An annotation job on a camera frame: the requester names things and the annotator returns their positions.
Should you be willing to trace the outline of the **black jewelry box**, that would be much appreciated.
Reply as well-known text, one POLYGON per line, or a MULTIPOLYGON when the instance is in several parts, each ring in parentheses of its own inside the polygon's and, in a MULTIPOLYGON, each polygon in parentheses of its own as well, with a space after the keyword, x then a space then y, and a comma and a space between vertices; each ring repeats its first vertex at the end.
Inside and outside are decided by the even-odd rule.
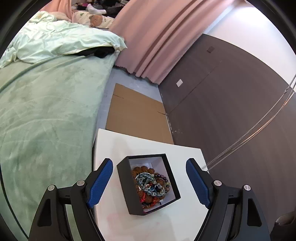
POLYGON ((131 215, 148 215, 181 198, 166 154, 127 156, 117 171, 131 215))

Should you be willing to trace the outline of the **white table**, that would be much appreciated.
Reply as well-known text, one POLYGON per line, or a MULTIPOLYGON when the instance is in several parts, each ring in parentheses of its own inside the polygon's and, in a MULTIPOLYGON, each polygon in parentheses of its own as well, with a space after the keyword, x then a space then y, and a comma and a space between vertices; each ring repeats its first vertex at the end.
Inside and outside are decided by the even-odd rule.
POLYGON ((104 159, 114 165, 129 156, 150 155, 128 163, 129 191, 143 215, 131 215, 118 171, 114 170, 95 205, 95 219, 105 240, 194 240, 207 214, 186 173, 186 162, 205 165, 202 151, 99 129, 94 166, 104 159))

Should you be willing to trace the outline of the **flattened brown cardboard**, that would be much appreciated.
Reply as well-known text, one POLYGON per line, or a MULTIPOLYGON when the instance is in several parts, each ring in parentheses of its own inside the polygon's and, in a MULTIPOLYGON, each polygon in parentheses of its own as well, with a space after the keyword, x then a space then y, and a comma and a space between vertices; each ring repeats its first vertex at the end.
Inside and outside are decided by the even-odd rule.
POLYGON ((112 95, 106 129, 151 141, 174 143, 163 104, 118 83, 112 95))

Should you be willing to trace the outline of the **green bed sheet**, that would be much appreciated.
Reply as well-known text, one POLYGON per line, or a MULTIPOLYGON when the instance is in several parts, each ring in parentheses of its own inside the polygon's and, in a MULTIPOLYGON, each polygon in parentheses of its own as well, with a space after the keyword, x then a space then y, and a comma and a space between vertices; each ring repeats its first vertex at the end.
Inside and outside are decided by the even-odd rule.
POLYGON ((92 170, 98 109, 117 53, 1 69, 1 216, 27 240, 45 189, 92 170))

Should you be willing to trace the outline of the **black garment on bed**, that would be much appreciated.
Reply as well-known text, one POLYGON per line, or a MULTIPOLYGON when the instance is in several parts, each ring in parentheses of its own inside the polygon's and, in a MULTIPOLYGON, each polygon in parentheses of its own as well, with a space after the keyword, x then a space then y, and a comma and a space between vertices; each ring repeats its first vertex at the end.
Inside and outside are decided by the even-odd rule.
POLYGON ((115 52, 115 49, 113 47, 95 47, 95 48, 90 48, 86 49, 83 51, 80 51, 76 53, 75 55, 77 56, 95 56, 98 58, 105 58, 106 56, 113 54, 115 52))

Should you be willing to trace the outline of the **light green duvet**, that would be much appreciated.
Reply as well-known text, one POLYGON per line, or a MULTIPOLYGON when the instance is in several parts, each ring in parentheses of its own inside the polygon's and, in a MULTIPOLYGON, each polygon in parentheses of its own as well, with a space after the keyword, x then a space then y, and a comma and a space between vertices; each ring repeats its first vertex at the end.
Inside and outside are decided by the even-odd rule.
POLYGON ((126 45, 122 37, 110 31, 57 20, 54 15, 39 11, 12 39, 1 57, 1 68, 16 60, 34 64, 96 47, 112 47, 122 51, 126 45))

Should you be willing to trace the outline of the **patterned pillow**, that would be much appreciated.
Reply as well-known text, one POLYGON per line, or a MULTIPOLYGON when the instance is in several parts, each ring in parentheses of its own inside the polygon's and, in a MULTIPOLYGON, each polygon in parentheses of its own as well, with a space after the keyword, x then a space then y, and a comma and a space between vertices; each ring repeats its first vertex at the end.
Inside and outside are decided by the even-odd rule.
POLYGON ((87 11, 76 11, 73 13, 73 21, 88 27, 108 29, 112 25, 114 18, 92 15, 87 11))

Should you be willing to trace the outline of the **white sock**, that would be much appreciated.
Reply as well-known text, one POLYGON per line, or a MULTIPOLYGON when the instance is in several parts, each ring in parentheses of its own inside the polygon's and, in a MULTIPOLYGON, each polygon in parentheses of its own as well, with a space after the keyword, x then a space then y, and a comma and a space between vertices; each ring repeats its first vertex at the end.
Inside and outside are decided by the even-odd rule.
POLYGON ((91 4, 88 4, 86 9, 92 15, 106 15, 107 14, 107 11, 105 9, 96 9, 91 4))

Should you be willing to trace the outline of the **pink side curtain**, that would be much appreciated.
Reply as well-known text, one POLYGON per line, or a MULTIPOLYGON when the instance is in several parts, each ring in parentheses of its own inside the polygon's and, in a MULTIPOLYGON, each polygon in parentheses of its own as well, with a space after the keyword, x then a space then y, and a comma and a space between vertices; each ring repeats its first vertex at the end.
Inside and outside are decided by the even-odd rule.
POLYGON ((52 0, 46 4, 40 11, 46 11, 49 14, 64 17, 70 22, 74 22, 73 11, 70 0, 52 0))

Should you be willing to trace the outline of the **dark wood wall panel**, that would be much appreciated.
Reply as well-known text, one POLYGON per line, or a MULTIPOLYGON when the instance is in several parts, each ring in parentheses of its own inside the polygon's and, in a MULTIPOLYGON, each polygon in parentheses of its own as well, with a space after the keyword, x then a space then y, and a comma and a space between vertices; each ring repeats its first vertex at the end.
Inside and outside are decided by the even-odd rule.
POLYGON ((206 162, 255 123, 265 125, 210 174, 228 186, 250 185, 269 228, 295 208, 295 98, 287 99, 287 86, 253 55, 209 35, 159 86, 174 143, 201 149, 206 162))

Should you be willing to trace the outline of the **white wall outlet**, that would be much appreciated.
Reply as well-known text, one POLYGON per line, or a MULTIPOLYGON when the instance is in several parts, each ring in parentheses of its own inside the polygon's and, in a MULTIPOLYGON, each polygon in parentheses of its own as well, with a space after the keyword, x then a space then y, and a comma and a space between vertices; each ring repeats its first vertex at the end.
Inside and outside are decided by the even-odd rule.
POLYGON ((179 79, 178 82, 176 83, 177 87, 180 87, 182 85, 182 83, 183 83, 182 80, 179 79))

